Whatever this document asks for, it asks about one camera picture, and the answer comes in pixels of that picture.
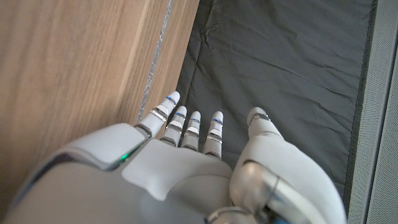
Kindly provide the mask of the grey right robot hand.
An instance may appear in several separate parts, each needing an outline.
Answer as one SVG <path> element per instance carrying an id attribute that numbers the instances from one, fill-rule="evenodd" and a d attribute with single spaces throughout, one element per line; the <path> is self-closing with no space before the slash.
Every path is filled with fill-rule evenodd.
<path id="1" fill-rule="evenodd" d="M 199 146 L 199 112 L 173 92 L 135 125 L 80 137 L 26 179 L 5 223 L 346 223 L 327 173 L 259 107 L 237 164 L 222 158 L 223 114 Z"/>

